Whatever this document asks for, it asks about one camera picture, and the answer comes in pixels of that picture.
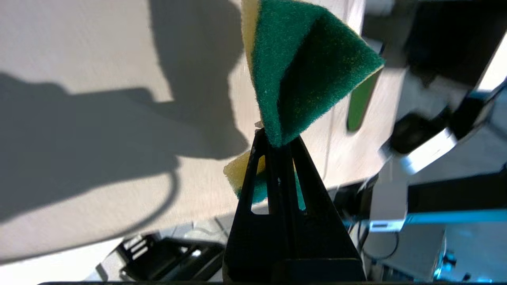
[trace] green sponge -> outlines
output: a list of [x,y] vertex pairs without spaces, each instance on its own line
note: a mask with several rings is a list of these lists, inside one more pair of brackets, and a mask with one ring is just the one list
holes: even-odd
[[242,33],[274,147],[295,139],[384,63],[327,9],[305,2],[244,0]]

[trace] green scouring pad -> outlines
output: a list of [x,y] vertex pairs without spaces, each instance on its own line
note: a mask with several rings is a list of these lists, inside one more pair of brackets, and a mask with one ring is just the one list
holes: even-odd
[[270,144],[288,144],[383,59],[327,9],[300,1],[243,0],[242,33]]

